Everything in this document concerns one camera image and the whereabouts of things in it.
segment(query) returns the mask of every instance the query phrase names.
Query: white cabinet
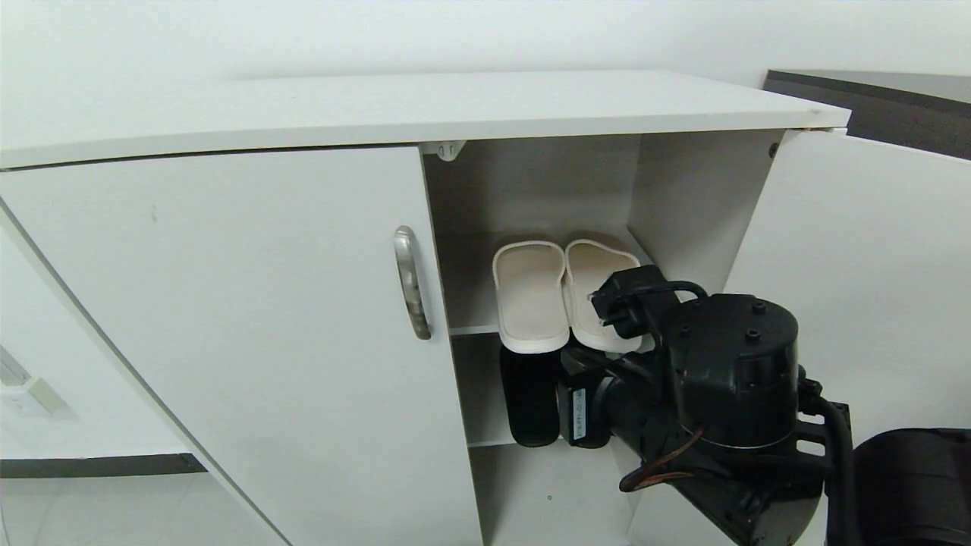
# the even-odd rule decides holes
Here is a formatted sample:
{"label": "white cabinet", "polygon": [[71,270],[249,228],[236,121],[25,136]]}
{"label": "white cabinet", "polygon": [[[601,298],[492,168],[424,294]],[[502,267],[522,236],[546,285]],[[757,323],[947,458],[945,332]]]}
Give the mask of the white cabinet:
{"label": "white cabinet", "polygon": [[[512,234],[596,231],[668,278],[789,307],[810,373],[854,415],[899,404],[903,384],[864,400],[863,379],[841,386],[842,357],[861,366],[873,350],[879,383],[882,366],[913,369],[912,343],[933,347],[942,374],[963,355],[971,165],[787,132],[843,125],[846,111],[655,71],[190,96],[132,106],[137,128],[24,128],[0,156],[4,221],[119,371],[296,546],[621,546],[703,521],[619,493],[636,459],[617,442],[514,445],[489,269]],[[468,142],[453,161],[419,155],[446,140]],[[402,225],[428,340],[402,296]],[[956,389],[971,381],[956,375]],[[904,413],[856,418],[866,433],[946,425]]]}

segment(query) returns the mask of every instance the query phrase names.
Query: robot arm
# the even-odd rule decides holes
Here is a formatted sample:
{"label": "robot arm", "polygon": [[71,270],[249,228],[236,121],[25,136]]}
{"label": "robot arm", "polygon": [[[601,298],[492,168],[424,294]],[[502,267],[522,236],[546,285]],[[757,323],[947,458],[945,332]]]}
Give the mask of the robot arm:
{"label": "robot arm", "polygon": [[[681,303],[674,290],[696,298]],[[798,365],[789,311],[664,281],[652,265],[615,273],[590,300],[618,335],[649,333],[655,347],[619,358],[583,347],[561,352],[557,399],[567,442],[592,449],[617,436],[642,460],[621,479],[622,491],[670,484],[745,546],[793,544],[826,487],[827,544],[862,546],[849,413],[822,398]],[[798,451],[800,440],[825,446],[825,455]]]}

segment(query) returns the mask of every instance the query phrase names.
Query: slipper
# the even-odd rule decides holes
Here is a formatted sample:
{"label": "slipper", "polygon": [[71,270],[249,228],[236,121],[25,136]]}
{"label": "slipper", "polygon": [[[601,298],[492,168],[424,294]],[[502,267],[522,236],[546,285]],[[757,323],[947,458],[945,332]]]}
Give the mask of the slipper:
{"label": "slipper", "polygon": [[548,241],[513,243],[495,253],[499,339],[507,349],[532,355],[566,345],[570,324],[560,287],[565,268],[563,249]]}
{"label": "slipper", "polygon": [[599,290],[611,274],[640,265],[635,255],[590,239],[577,239],[566,246],[563,301],[577,341],[607,353],[629,353],[641,346],[641,336],[623,339],[612,327],[600,325],[600,318],[588,301],[588,296]]}

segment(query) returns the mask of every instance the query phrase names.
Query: white wall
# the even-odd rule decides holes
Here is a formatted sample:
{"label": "white wall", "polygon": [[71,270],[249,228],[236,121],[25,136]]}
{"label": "white wall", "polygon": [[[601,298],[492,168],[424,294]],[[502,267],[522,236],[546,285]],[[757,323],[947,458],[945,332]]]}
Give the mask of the white wall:
{"label": "white wall", "polygon": [[[663,67],[750,86],[768,68],[971,75],[971,2],[5,0],[0,10],[0,111],[13,95],[67,95],[83,108],[106,86],[348,73]],[[180,451],[2,250],[4,344],[88,408],[51,428],[5,413],[3,457]]]}

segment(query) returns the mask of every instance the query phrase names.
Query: floor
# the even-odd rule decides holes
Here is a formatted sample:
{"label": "floor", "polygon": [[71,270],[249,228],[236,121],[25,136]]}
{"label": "floor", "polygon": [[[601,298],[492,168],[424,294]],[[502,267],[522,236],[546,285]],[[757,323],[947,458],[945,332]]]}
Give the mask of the floor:
{"label": "floor", "polygon": [[0,499],[5,546],[284,546],[206,473],[0,480]]}

